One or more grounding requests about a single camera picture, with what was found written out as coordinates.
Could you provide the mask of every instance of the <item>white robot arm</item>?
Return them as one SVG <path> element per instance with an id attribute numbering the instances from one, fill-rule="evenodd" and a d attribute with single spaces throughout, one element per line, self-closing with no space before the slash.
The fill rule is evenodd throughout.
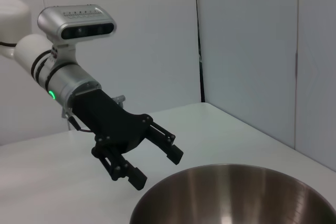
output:
<path id="1" fill-rule="evenodd" d="M 178 164 L 183 152 L 175 136 L 147 115 L 133 115 L 101 90 L 101 85 L 76 61 L 76 43 L 111 36 L 112 17 L 98 5 L 54 6 L 39 15 L 38 27 L 47 35 L 30 34 L 30 11 L 19 0 L 0 0 L 0 55 L 14 59 L 63 108 L 77 129 L 77 116 L 96 137 L 92 149 L 113 180 L 128 177 L 138 190 L 147 177 L 122 154 L 145 138 Z"/>

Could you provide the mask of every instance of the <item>cable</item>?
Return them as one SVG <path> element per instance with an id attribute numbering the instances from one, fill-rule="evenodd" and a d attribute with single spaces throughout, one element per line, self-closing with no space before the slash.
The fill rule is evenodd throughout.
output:
<path id="1" fill-rule="evenodd" d="M 68 118 L 68 122 L 71 123 L 73 125 L 73 127 L 75 127 L 75 129 L 77 131 L 92 133 L 92 131 L 90 131 L 90 130 L 83 130 L 83 129 L 81 129 L 80 125 L 77 123 L 76 119 L 73 116 L 71 116 L 71 117 Z"/>
<path id="2" fill-rule="evenodd" d="M 15 43 L 4 43 L 0 41 L 0 46 L 4 46 L 4 47 L 16 47 Z"/>
<path id="3" fill-rule="evenodd" d="M 83 129 L 80 129 L 79 131 L 81 131 L 81 132 L 87 132 L 87 133 L 92 133 L 91 130 L 83 130 Z"/>

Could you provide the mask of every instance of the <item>white table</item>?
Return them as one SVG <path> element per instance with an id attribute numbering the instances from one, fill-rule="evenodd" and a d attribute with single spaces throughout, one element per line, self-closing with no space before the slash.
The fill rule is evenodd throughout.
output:
<path id="1" fill-rule="evenodd" d="M 126 159 L 143 171 L 142 191 L 113 182 L 91 156 L 93 135 L 64 132 L 0 147 L 0 223 L 128 224 L 141 196 L 166 176 L 194 166 L 262 166 L 312 186 L 336 207 L 336 173 L 205 103 L 153 113 L 176 134 L 179 165 L 145 140 Z"/>

